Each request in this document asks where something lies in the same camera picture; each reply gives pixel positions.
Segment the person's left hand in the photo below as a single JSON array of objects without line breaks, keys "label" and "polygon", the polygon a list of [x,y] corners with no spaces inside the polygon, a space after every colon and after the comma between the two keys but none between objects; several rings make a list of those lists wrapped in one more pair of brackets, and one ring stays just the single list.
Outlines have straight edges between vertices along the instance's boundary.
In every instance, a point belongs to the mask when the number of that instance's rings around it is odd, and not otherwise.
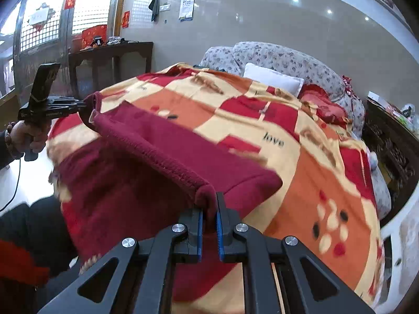
[{"label": "person's left hand", "polygon": [[11,123],[5,132],[6,147],[15,159],[20,158],[28,150],[39,153],[46,146],[50,129],[51,120],[43,121],[38,125],[25,121]]}]

